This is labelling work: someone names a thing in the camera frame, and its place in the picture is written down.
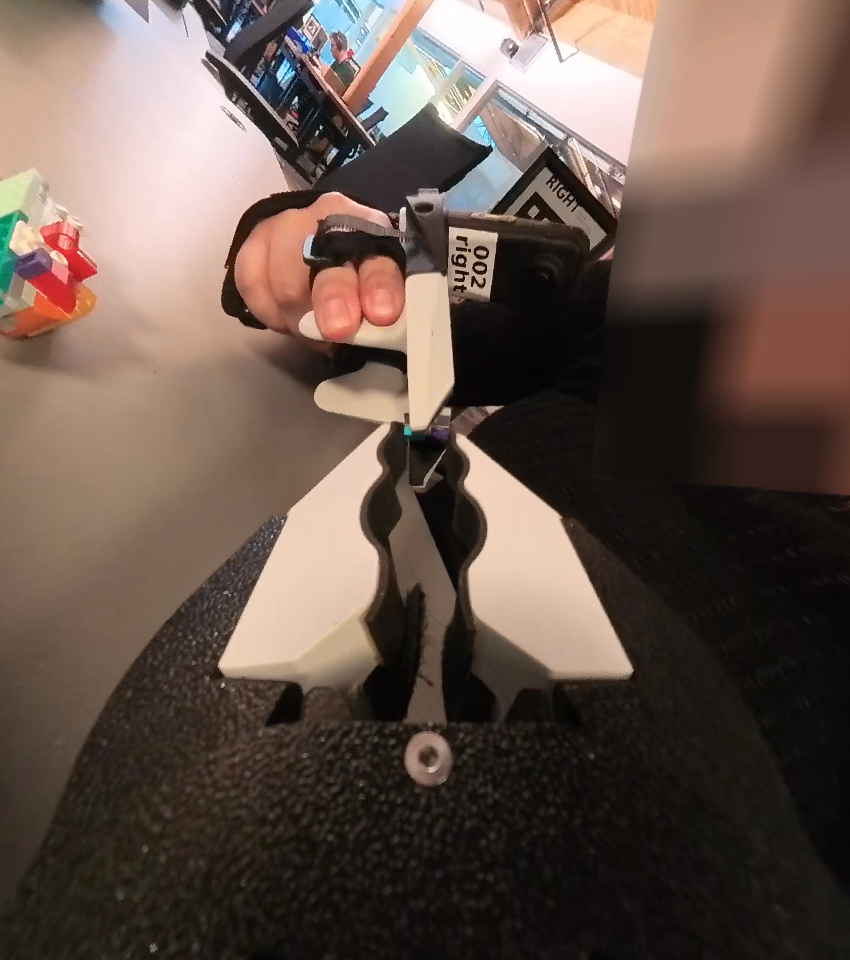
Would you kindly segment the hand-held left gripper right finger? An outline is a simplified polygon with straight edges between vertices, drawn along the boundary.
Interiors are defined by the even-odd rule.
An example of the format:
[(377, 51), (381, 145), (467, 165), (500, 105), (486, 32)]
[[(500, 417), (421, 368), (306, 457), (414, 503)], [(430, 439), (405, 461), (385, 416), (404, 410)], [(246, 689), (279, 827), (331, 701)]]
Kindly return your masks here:
[(465, 575), (475, 623), (470, 673), (492, 693), (494, 721), (525, 690), (631, 678), (561, 515), (470, 439), (460, 442), (463, 491), (483, 520)]

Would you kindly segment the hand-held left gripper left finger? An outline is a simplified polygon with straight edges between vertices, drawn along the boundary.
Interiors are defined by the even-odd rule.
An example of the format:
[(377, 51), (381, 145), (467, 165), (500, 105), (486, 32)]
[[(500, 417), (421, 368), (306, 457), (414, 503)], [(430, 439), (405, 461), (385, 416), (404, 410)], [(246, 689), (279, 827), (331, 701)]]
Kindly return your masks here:
[(218, 662), (231, 680), (360, 689), (396, 656), (397, 431), (376, 429), (288, 512)]

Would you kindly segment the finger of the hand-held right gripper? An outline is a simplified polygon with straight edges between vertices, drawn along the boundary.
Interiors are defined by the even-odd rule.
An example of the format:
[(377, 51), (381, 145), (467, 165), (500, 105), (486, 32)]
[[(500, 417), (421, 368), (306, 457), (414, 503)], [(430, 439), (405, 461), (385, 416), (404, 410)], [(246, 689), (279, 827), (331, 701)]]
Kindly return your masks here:
[(440, 272), (412, 275), (406, 283), (408, 425), (430, 426), (454, 390), (455, 369), (448, 286)]

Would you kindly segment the teal purple brick block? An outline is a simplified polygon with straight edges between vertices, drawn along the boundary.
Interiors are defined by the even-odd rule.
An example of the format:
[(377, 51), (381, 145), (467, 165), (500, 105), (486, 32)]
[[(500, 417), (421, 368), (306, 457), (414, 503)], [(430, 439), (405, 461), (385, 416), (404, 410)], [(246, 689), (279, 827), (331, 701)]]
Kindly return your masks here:
[(441, 464), (450, 437), (450, 428), (430, 426), (423, 432), (404, 427), (407, 450), (407, 482), (411, 490), (422, 494), (429, 489)]

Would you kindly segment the person's right hand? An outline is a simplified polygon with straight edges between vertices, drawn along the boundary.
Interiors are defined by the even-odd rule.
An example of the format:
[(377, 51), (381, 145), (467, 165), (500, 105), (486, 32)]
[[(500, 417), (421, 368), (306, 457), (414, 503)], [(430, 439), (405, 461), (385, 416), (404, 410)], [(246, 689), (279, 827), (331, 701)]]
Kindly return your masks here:
[(404, 276), (388, 258), (323, 270), (311, 281), (303, 258), (305, 242), (321, 221), (334, 215), (391, 226), (381, 210), (341, 194), (321, 194), (305, 209), (260, 223), (236, 265), (239, 293), (266, 329), (323, 354), (352, 337), (363, 321), (380, 328), (394, 325), (406, 305)]

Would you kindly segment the person's black clothing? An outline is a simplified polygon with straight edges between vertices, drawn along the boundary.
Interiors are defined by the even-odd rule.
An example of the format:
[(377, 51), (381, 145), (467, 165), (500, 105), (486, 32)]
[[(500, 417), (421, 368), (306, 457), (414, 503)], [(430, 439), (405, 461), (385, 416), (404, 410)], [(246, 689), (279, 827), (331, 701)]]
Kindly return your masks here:
[(850, 497), (594, 478), (611, 266), (560, 308), (455, 298), (451, 405), (499, 407), (473, 443), (704, 642), (850, 894)]

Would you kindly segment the black side chair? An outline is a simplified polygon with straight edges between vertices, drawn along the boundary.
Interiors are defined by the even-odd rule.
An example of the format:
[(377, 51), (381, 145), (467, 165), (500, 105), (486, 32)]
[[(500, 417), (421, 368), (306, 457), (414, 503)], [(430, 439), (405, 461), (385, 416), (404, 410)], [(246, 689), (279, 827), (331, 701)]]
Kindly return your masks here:
[(231, 102), (242, 107), (253, 125), (263, 133), (276, 152), (294, 162), (300, 153), (298, 139), (286, 121), (263, 98), (248, 78), (214, 51), (204, 54), (204, 63), (215, 75), (226, 96)]

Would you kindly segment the colourful brick assembly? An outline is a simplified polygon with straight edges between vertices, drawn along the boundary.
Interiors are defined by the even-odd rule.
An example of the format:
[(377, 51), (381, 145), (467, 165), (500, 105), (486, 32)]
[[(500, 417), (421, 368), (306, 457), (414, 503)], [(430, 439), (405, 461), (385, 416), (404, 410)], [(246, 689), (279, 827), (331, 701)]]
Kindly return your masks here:
[(32, 339), (89, 316), (97, 273), (83, 222), (37, 169), (0, 179), (0, 337)]

